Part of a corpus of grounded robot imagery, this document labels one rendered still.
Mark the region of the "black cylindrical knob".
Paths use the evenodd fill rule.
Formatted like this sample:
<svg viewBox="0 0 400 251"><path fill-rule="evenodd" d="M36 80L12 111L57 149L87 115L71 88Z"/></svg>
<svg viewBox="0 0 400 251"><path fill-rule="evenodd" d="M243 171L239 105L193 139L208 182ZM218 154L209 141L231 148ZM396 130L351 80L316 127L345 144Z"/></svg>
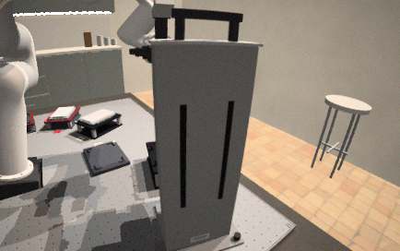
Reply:
<svg viewBox="0 0 400 251"><path fill-rule="evenodd" d="M239 241L239 240L241 239L241 234L238 233L238 232L236 232L236 233L234 234L234 236L233 236L233 239L234 239L235 241Z"/></svg>

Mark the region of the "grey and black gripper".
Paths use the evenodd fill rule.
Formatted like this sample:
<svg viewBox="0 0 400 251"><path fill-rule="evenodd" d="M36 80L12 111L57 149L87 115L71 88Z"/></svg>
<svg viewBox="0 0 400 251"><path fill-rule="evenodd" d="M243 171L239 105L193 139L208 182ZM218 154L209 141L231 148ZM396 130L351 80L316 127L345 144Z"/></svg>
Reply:
<svg viewBox="0 0 400 251"><path fill-rule="evenodd" d="M149 39L150 40L155 40L154 39L155 35L151 36ZM171 37L168 36L168 39L165 40L172 40ZM147 63L152 64L152 58L151 58L151 44L148 43L148 40L144 42L144 46L142 48L134 48L134 49L129 49L129 54L134 54L136 57L143 56L143 59Z"/></svg>

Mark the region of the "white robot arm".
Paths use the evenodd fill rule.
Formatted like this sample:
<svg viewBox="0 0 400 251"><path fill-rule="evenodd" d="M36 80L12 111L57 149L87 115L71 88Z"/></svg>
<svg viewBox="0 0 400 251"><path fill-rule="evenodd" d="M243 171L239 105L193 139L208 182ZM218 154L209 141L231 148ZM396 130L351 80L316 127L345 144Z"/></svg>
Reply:
<svg viewBox="0 0 400 251"><path fill-rule="evenodd" d="M135 48L142 48L153 35L155 40L168 39L174 0L136 1L139 6L117 30L119 39ZM150 33L154 27L155 33ZM35 88L39 78L32 37L15 23L12 0L0 0L0 57L4 58L0 63L0 182L10 182L33 171L24 94Z"/></svg>

